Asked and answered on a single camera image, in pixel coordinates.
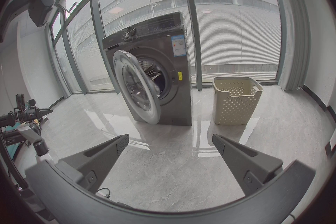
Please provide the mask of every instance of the building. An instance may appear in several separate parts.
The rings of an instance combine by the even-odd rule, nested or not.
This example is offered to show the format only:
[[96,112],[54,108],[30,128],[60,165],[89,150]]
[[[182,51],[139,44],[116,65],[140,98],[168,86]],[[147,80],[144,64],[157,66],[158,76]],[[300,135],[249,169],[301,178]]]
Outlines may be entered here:
[[[187,0],[152,0],[155,16],[182,12],[191,78],[196,81]],[[106,36],[152,17],[149,0],[99,0]],[[195,0],[202,55],[202,82],[216,76],[275,79],[281,25],[277,0]],[[89,90],[113,86],[99,52],[90,4],[68,26],[78,69]]]

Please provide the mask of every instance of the cable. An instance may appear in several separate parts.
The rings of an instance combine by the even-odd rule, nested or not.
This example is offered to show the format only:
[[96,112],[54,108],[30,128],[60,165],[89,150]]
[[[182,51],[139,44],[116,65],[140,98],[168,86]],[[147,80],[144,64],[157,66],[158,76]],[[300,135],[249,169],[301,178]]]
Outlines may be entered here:
[[100,191],[100,190],[103,190],[103,189],[107,189],[107,190],[108,190],[108,194],[106,194],[105,197],[106,197],[107,199],[109,199],[109,198],[110,198],[110,194],[111,194],[111,192],[110,192],[110,190],[109,190],[108,188],[101,188],[101,189],[97,190],[97,192]]

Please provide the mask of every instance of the control panel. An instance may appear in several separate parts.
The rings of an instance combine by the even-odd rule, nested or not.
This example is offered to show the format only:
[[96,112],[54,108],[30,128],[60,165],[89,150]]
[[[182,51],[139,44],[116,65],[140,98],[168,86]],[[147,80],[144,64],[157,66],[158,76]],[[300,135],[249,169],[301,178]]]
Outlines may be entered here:
[[182,25],[182,14],[179,12],[154,17],[103,38],[103,49],[108,50],[116,47],[120,43],[181,28]]

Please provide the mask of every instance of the ceiling light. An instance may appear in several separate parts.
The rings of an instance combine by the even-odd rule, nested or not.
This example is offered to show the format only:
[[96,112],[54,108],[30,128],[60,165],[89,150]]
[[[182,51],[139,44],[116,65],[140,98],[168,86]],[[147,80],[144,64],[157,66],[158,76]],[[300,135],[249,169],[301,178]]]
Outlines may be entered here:
[[120,11],[123,11],[123,10],[124,10],[123,8],[115,7],[115,8],[110,9],[110,10],[109,10],[109,13],[117,14],[117,13],[119,13]]

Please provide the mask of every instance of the white wall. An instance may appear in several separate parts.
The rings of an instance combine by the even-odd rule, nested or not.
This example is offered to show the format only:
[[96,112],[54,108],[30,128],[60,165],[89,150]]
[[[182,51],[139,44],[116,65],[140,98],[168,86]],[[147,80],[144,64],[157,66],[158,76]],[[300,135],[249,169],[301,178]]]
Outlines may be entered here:
[[8,114],[9,111],[13,111],[14,108],[13,106],[14,104],[13,105],[11,104],[8,95],[6,93],[4,79],[0,69],[0,116]]
[[24,98],[29,100],[30,94],[23,80],[18,58],[16,42],[7,46],[0,54],[2,73],[0,80],[0,114],[7,114],[16,107],[15,95],[24,94]]
[[305,0],[305,3],[310,24],[311,51],[304,83],[325,105],[329,105],[336,79],[335,16],[327,0]]
[[44,31],[37,31],[21,39],[18,37],[17,49],[22,74],[27,88],[32,92],[32,98],[38,107],[50,107],[63,93],[50,63]]

